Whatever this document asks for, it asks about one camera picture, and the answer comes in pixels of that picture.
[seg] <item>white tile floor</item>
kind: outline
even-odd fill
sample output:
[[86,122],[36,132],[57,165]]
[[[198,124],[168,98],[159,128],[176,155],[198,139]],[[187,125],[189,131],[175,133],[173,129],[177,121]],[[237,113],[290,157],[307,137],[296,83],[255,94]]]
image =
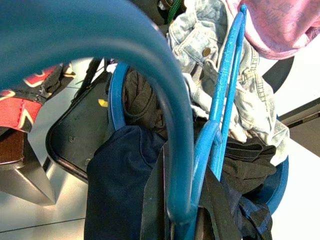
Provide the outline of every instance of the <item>white tile floor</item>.
[[[317,38],[317,44],[314,46],[320,49],[320,37]],[[313,56],[313,60],[308,58],[306,64],[302,65],[303,57],[300,56],[298,62],[294,63],[293,67],[297,70],[294,70],[295,74],[291,74],[288,78],[293,90],[284,85],[279,90],[281,94],[276,95],[280,114],[304,104],[294,99],[297,95],[302,94],[300,98],[304,101],[312,100],[310,91],[313,98],[320,97],[320,81],[317,82],[319,85],[312,87],[314,80],[319,80],[320,76],[318,70],[320,69],[318,61],[320,52],[312,55],[310,53],[312,50],[308,48],[304,49],[304,52],[309,52],[308,56],[310,58]],[[75,61],[76,64],[73,67],[77,78],[40,110],[28,138],[41,163],[47,157],[45,147],[47,131],[70,105],[77,88],[81,85],[78,82],[85,76],[89,61],[90,59]],[[265,66],[260,68],[261,74],[273,65],[271,61],[263,62]],[[290,98],[294,103],[288,105],[288,101],[284,101],[284,98]],[[317,235],[317,216],[320,216],[320,205],[316,184],[320,180],[319,169],[319,157],[294,141],[290,143],[287,189],[279,208],[272,217],[274,240],[320,239]],[[84,238],[87,185],[55,165],[51,166],[47,175],[57,193],[57,202],[54,206],[41,207],[0,192],[0,240],[82,240]]]

